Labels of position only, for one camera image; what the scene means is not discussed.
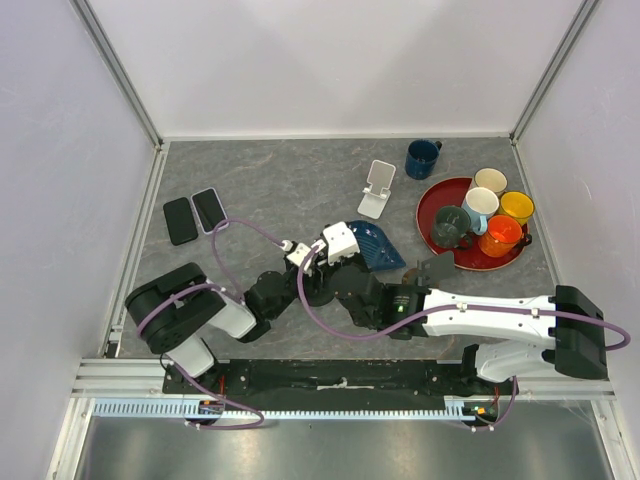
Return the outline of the black phone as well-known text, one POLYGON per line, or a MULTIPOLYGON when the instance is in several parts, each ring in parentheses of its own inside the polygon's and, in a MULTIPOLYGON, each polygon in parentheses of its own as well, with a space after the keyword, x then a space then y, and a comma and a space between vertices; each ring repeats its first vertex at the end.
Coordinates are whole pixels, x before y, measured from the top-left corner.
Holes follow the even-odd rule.
POLYGON ((166 202, 163 205, 163 213, 172 245, 180 246, 197 239, 197 227, 186 197, 166 202))

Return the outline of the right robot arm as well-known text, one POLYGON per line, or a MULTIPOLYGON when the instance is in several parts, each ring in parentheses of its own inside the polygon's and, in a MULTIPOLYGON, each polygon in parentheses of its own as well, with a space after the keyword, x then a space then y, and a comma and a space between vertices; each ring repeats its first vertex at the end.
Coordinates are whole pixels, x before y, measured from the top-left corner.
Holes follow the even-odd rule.
POLYGON ((607 378, 603 313, 579 289, 558 285, 551 296, 528 298, 465 296, 429 287, 432 278, 423 262, 408 282, 386 284, 351 258, 332 274, 329 291, 356 326, 393 339, 495 340, 464 351, 457 377, 469 393, 549 369, 571 378, 607 378))

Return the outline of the purple case phone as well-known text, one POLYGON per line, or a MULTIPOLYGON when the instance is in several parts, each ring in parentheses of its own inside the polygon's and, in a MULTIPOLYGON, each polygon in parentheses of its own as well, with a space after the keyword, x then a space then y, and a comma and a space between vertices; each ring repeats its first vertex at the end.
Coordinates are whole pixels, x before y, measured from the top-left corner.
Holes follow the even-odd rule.
POLYGON ((191 201, 205 235, 210 235, 219 223, 228 219, 219 195, 213 187, 194 193, 191 201))

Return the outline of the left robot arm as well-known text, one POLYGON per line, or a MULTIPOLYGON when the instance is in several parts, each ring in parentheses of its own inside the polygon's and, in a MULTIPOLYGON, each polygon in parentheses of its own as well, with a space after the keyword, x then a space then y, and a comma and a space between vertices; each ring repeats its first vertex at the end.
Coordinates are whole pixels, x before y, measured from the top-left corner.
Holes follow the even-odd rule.
POLYGON ((208 393, 218 385, 220 371, 200 330, 211 326, 241 343, 266 334, 297 297, 297 268, 285 266, 283 273, 261 274, 239 300, 191 262, 132 291, 125 307, 150 351, 167 355, 185 370, 190 387, 208 393))

